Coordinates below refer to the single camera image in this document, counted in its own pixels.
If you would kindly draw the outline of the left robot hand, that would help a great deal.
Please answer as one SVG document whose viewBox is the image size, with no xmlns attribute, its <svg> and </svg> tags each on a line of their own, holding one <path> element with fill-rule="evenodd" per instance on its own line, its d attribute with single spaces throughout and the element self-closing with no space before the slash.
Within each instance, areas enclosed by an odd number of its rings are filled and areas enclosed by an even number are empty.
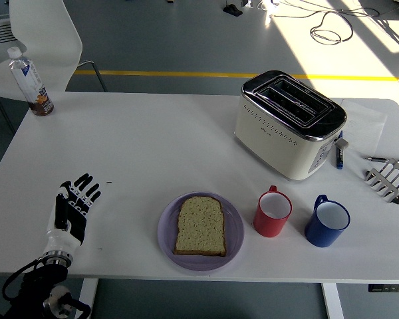
<svg viewBox="0 0 399 319">
<path fill-rule="evenodd" d="M 44 254 L 60 251 L 66 257 L 72 257 L 83 244 L 88 212 L 101 195 L 100 185 L 92 181 L 93 176 L 86 173 L 59 187 L 47 227 Z"/>
</svg>

